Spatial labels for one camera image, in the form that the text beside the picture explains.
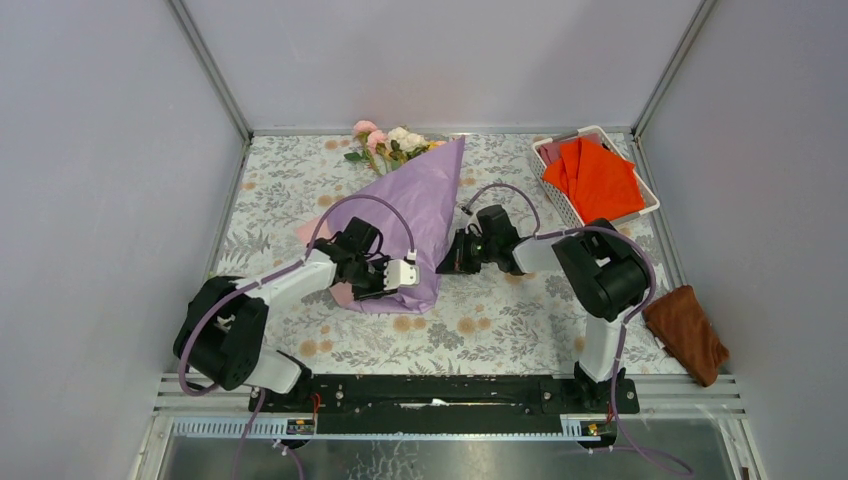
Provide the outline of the pink and purple wrapping paper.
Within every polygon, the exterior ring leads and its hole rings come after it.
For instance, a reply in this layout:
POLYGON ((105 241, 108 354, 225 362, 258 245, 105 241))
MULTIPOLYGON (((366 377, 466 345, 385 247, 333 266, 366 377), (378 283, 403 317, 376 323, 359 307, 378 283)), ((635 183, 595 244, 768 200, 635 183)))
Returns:
POLYGON ((445 257, 453 224, 465 139, 460 137, 385 175, 326 214, 320 238, 343 230, 357 217, 383 235, 381 251, 401 258, 412 236, 420 269, 419 284, 381 299, 355 301, 352 288, 327 290, 332 304, 364 314, 423 314, 435 306, 440 289, 436 267, 445 257))

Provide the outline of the pink fake flower stem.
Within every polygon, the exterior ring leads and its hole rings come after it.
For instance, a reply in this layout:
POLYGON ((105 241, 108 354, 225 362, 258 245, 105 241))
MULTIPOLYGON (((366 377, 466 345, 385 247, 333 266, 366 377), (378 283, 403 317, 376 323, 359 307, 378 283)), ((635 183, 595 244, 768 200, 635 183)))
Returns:
POLYGON ((392 171, 391 158, 388 153, 389 139, 384 131, 371 121, 360 120, 354 124, 352 135, 358 143, 359 149, 345 153, 343 155, 345 160, 364 163, 378 176, 383 176, 392 171))

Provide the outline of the yellow fake flower bunch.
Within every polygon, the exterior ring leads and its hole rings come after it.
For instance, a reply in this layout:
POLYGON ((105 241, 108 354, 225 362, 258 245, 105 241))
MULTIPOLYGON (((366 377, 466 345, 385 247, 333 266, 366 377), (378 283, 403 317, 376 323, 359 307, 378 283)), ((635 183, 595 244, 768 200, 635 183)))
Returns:
POLYGON ((440 146, 446 145, 446 144, 447 144, 447 141, 445 141, 445 140, 432 141, 432 142, 428 143, 427 150, 432 151, 432 150, 434 150, 434 149, 436 149, 440 146))

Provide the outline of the white fake flower stem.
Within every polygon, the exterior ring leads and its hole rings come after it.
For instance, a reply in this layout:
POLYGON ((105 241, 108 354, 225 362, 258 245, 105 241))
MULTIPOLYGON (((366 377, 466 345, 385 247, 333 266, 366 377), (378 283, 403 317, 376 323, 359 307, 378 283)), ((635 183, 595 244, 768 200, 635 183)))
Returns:
POLYGON ((388 155, 396 165, 403 165, 430 150, 430 142, 423 135, 403 127, 390 130, 387 138, 388 155))

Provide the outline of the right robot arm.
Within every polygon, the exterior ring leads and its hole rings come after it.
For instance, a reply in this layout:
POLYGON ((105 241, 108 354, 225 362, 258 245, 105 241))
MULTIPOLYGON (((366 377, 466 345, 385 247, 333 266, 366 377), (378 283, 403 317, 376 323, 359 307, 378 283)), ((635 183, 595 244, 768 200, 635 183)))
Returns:
POLYGON ((625 320, 656 289, 655 274, 638 245, 607 219, 583 227, 521 236, 503 207, 479 210, 454 232, 440 275, 472 275, 494 263, 504 273, 522 276, 562 270, 587 313, 586 346, 576 362, 575 402, 597 412, 613 398, 610 380, 620 370, 621 330, 625 320))

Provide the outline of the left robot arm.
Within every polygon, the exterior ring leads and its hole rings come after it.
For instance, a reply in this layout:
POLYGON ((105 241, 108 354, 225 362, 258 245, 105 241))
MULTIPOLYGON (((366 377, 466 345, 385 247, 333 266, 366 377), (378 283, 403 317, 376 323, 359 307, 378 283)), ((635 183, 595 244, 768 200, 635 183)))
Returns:
POLYGON ((306 368, 297 359, 264 343, 275 307, 287 307, 315 292, 348 283, 355 294, 391 294, 386 273, 392 260, 381 252, 383 234, 355 217, 328 238, 318 238, 305 259, 254 278, 214 276, 189 302, 173 343, 181 372, 194 369, 213 385, 232 391, 241 386, 271 391, 288 411, 309 401, 306 368))

